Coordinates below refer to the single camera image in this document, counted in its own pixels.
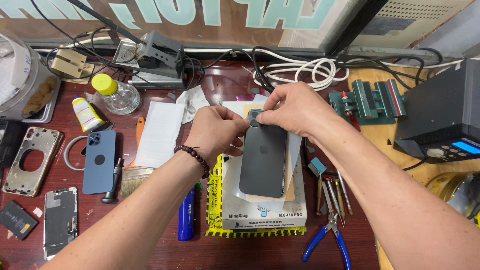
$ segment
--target yellow bottle cap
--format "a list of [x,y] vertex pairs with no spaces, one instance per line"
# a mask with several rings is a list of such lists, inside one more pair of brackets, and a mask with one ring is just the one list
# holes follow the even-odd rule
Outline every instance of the yellow bottle cap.
[[118,88],[118,84],[110,76],[103,73],[93,77],[92,86],[104,96],[115,94]]

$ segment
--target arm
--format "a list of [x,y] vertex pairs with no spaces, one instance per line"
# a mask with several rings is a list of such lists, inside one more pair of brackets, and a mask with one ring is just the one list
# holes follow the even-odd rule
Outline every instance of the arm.
[[[238,136],[248,120],[225,107],[198,110],[185,145],[214,167],[225,152],[242,154]],[[163,231],[177,213],[185,196],[204,174],[202,166],[179,151],[108,215],[66,246],[42,269],[138,269],[147,264]]]
[[[280,102],[281,108],[272,111]],[[396,270],[474,269],[480,230],[402,171],[305,83],[282,85],[257,117],[307,137],[340,170]]]

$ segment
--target hand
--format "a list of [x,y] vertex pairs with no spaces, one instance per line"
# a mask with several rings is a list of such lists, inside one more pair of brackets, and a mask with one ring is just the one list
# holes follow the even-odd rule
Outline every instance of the hand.
[[[272,110],[280,102],[280,108]],[[302,137],[310,138],[318,119],[338,117],[315,90],[304,82],[281,85],[275,88],[256,118],[261,124],[274,124]]]
[[185,145],[199,147],[195,150],[212,169],[216,163],[216,158],[222,153],[234,157],[243,154],[237,148],[243,145],[239,137],[245,135],[244,131],[249,126],[250,121],[248,119],[243,119],[226,107],[203,107],[195,115],[192,130]]

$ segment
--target apple logo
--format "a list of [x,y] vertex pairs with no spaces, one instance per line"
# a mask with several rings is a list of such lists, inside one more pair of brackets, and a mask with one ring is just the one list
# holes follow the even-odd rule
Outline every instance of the apple logo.
[[268,154],[268,147],[266,146],[260,146],[260,154]]

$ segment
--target paintbrush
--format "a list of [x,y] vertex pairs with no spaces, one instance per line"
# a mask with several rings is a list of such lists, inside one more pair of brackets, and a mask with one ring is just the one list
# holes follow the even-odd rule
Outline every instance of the paintbrush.
[[[137,148],[142,138],[145,127],[145,119],[140,117],[137,121],[136,140]],[[155,169],[149,167],[135,166],[135,159],[122,168],[120,195],[124,198],[130,196],[143,182],[153,173]]]

